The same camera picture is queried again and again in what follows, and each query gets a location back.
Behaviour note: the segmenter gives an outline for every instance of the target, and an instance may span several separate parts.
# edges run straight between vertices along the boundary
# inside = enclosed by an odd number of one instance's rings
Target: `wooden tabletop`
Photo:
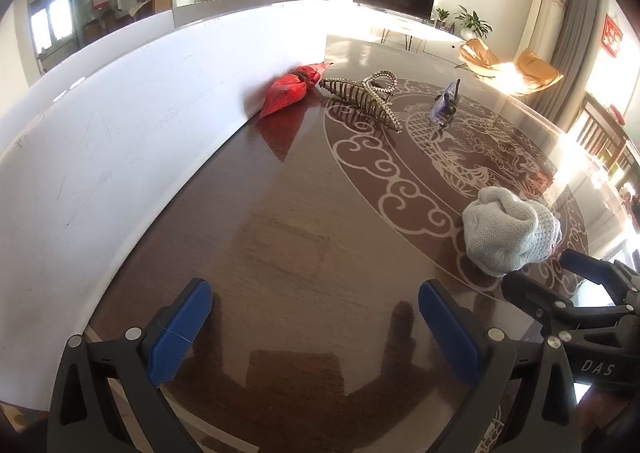
[[[318,91],[251,119],[152,224],[90,323],[116,338],[191,277],[211,283],[213,314],[166,389],[191,424],[206,423],[199,441],[213,451],[427,448],[468,388],[417,311],[419,285],[437,277],[511,338],[532,327],[465,256],[460,213],[478,189],[508,187],[557,213],[561,245],[527,270],[563,295],[577,278],[558,253],[602,254],[623,232],[623,210],[593,162],[468,72],[342,39],[327,59],[326,76],[395,72],[402,133]],[[439,132],[428,110],[458,76],[458,113]]]

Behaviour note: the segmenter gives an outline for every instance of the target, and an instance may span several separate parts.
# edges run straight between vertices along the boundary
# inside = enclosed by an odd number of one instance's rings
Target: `wooden chair back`
[[[604,154],[604,164],[610,170],[625,149],[626,133],[591,94],[584,94],[581,111],[586,112],[587,122],[578,135],[578,143],[593,156],[600,158]]]

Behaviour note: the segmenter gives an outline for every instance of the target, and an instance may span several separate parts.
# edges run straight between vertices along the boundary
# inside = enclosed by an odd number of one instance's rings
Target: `glossy table surface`
[[[343,38],[326,60],[325,77],[393,71],[402,133],[318,91],[251,119],[156,219],[90,323],[116,338],[191,277],[212,284],[212,317],[166,394],[205,423],[198,440],[213,451],[427,448],[467,387],[417,311],[419,285],[437,277],[511,338],[532,327],[465,256],[460,213],[479,188],[502,185],[557,213],[556,255],[527,270],[562,295],[577,278],[558,253],[605,256],[629,224],[590,157],[470,72]],[[440,133],[428,108],[456,78],[458,113]]]

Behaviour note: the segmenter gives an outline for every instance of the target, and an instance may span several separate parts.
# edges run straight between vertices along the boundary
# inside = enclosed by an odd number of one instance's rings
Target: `gray curtain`
[[[582,68],[596,21],[598,0],[568,0],[551,64],[564,79],[530,96],[529,106],[557,124]]]

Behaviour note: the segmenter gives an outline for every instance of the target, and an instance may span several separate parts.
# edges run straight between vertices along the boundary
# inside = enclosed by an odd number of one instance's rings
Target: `circular table decoration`
[[[482,273],[466,257],[461,213],[488,186],[539,201],[559,218],[562,241],[546,261],[529,264],[525,271],[571,295],[578,278],[562,271],[559,255],[569,247],[588,254],[587,234],[572,192],[568,187],[559,191],[553,182],[556,167],[526,134],[462,95],[450,126],[438,129],[429,115],[441,93],[432,84],[399,80],[389,106],[402,133],[331,100],[324,130],[332,155],[388,225],[441,269],[499,299],[500,279]]]

